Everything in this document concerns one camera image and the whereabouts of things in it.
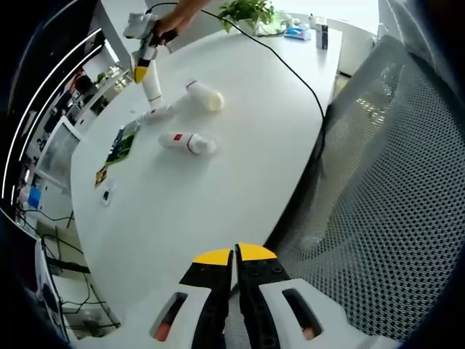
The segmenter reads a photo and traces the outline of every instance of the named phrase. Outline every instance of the yellow tip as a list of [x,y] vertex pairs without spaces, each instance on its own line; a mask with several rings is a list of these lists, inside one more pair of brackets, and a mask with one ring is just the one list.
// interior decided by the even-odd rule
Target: yellow tip
[[239,243],[239,250],[242,260],[271,260],[277,258],[276,254],[263,246]]
[[216,251],[210,251],[197,256],[193,262],[201,264],[227,265],[230,252],[230,249],[218,249]]
[[142,82],[145,74],[147,73],[147,69],[148,69],[147,67],[140,67],[140,66],[137,66],[134,69],[134,81],[136,82],[136,84],[139,84]]

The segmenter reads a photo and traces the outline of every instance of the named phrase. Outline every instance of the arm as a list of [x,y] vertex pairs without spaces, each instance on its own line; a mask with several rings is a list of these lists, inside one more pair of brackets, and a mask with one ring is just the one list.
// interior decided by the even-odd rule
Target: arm
[[156,34],[161,36],[163,33],[174,29],[181,33],[194,18],[195,14],[203,9],[211,0],[179,0],[174,11],[167,14],[160,20]]

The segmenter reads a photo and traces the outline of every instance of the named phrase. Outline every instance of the card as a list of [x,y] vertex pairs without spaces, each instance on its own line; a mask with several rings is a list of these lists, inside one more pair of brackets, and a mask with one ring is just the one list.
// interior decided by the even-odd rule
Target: card
[[97,171],[95,175],[95,187],[98,187],[100,183],[105,180],[105,178],[107,177],[107,169],[108,167],[105,165]]
[[105,162],[106,166],[116,164],[128,157],[138,131],[139,124],[136,121],[119,129]]

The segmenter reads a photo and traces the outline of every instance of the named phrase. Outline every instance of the white table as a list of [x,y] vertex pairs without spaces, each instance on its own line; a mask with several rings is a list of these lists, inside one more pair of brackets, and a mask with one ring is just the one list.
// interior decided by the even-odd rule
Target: white table
[[[261,39],[311,85],[327,108],[341,49],[315,40]],[[244,241],[263,244],[279,220],[315,145],[322,123],[312,93],[266,48],[240,34],[207,36],[157,61],[163,98],[185,93],[196,78],[218,89],[225,109],[209,114],[185,100],[174,119],[141,129],[125,161],[108,178],[118,186],[109,207],[105,184],[94,188],[118,128],[148,109],[132,84],[100,114],[72,160],[71,187],[81,245],[114,313],[149,291],[179,282],[194,257]],[[164,132],[213,135],[212,157],[162,148]]]

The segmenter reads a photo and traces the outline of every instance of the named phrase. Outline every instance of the green leaves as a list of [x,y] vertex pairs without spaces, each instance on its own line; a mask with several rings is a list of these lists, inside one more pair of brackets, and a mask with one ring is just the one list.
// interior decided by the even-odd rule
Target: green leaves
[[[223,4],[219,13],[221,18],[237,23],[245,20],[251,28],[255,29],[256,23],[261,20],[268,24],[272,21],[275,8],[268,4],[268,0],[234,0]],[[229,33],[231,24],[222,21],[223,28]]]

